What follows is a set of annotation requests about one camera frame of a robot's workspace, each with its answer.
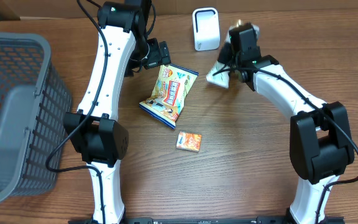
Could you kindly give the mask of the white floral tube gold cap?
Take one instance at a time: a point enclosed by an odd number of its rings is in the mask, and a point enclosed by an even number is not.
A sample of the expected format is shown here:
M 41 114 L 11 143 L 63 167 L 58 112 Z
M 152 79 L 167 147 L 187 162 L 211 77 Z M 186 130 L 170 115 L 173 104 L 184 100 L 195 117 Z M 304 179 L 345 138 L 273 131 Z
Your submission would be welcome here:
M 226 34 L 224 45 L 219 52 L 218 59 L 212 66 L 211 70 L 206 75 L 206 80 L 208 82 L 223 88 L 229 88 L 229 71 L 226 72 L 223 71 L 225 69 L 229 69 L 232 66 L 234 60 L 233 59 L 234 56 L 232 54 L 232 49 L 231 49 L 231 40 L 230 40 L 229 31 L 235 28 L 243 27 L 245 25 L 252 26 L 256 40 L 258 40 L 260 34 L 259 26 L 252 24 L 250 22 L 244 23 L 242 20 L 238 20 L 237 22 L 235 22 L 234 25 L 231 25 Z

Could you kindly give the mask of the yellow snack bag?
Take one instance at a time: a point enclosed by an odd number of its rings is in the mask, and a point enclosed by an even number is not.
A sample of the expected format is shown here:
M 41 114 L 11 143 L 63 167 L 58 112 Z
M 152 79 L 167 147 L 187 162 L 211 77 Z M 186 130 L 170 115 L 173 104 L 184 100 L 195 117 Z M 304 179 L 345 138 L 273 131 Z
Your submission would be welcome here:
M 161 65 L 152 94 L 139 103 L 140 108 L 175 129 L 185 106 L 185 98 L 197 77 L 198 72 L 187 68 L 174 64 Z

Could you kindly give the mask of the small orange box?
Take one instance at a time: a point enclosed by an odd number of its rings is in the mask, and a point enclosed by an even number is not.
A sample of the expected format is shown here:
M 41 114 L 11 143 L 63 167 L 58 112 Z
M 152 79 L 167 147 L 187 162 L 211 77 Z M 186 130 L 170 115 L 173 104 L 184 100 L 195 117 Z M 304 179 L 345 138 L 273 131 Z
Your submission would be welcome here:
M 200 134 L 179 132 L 178 139 L 176 143 L 177 149 L 182 149 L 186 151 L 199 152 L 201 147 L 201 137 Z

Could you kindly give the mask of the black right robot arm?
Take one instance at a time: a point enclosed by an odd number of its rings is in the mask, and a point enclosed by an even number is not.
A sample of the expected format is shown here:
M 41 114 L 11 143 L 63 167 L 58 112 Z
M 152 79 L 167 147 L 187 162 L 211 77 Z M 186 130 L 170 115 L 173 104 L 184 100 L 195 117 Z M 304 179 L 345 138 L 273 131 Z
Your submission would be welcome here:
M 295 199 L 283 223 L 344 223 L 324 209 L 340 175 L 354 162 L 348 115 L 340 102 L 326 103 L 292 80 L 279 61 L 262 56 L 259 28 L 251 23 L 230 27 L 213 78 L 236 72 L 239 80 L 266 97 L 290 121 L 290 161 L 298 174 Z

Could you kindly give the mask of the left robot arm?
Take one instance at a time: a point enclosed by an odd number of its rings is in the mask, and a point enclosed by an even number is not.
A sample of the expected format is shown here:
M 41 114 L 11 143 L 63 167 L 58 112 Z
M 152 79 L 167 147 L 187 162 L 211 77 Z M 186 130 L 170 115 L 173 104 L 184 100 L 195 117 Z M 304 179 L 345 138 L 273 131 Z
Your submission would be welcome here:
M 122 223 L 120 166 L 129 145 L 129 132 L 118 123 L 122 83 L 143 69 L 171 62 L 166 42 L 151 39 L 149 16 L 156 15 L 151 0 L 106 1 L 92 23 L 98 49 L 86 93 L 76 112 L 66 113 L 67 139 L 89 170 L 94 212 L 88 223 Z

